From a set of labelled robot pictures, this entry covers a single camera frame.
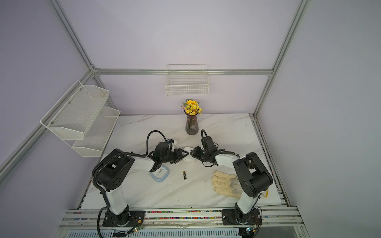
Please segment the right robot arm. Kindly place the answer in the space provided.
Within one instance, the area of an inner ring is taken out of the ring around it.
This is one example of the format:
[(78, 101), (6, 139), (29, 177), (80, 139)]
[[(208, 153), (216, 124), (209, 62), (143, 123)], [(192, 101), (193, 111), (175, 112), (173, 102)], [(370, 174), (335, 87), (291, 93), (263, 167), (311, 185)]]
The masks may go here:
[(252, 212), (263, 192), (273, 184), (272, 175), (256, 153), (240, 157), (235, 152), (218, 148), (210, 136), (203, 137), (201, 146), (192, 149), (190, 155), (203, 164), (235, 171), (235, 174), (214, 171), (211, 182), (216, 193), (239, 199), (235, 205), (239, 215)]

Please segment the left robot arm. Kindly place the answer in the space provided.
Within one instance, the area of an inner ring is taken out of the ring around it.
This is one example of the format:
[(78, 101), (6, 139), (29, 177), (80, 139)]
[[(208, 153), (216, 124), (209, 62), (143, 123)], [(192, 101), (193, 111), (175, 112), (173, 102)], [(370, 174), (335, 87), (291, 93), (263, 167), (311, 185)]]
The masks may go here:
[(95, 166), (92, 182), (100, 190), (108, 211), (118, 217), (129, 212), (121, 184), (130, 170), (155, 172), (162, 164), (175, 164), (189, 154), (183, 149), (174, 148), (171, 141), (160, 142), (146, 155), (124, 152), (117, 148)]

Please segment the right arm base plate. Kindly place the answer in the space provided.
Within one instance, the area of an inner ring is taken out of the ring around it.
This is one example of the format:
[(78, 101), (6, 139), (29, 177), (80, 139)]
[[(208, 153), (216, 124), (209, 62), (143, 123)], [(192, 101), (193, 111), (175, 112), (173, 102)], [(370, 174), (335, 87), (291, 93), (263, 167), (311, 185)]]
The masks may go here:
[(261, 225), (262, 216), (258, 209), (246, 214), (237, 209), (223, 209), (221, 211), (223, 225)]

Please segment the light blue alarm clock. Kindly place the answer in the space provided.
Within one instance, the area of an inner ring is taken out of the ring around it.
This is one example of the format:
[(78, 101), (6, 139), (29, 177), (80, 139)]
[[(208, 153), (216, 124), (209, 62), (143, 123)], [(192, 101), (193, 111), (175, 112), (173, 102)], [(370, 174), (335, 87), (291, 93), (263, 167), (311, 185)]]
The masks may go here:
[(150, 176), (156, 181), (156, 182), (163, 182), (166, 180), (166, 178), (169, 175), (169, 170), (166, 166), (162, 165), (160, 168), (158, 168), (156, 171), (151, 172)]

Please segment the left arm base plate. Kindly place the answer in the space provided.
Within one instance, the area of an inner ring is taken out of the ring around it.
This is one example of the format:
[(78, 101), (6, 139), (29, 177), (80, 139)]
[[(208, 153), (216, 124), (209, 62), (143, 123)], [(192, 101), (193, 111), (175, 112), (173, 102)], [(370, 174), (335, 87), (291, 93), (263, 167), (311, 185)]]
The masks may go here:
[(130, 211), (125, 209), (121, 214), (115, 215), (109, 209), (105, 213), (103, 220), (103, 227), (135, 227), (143, 223), (145, 218), (145, 211), (137, 210)]

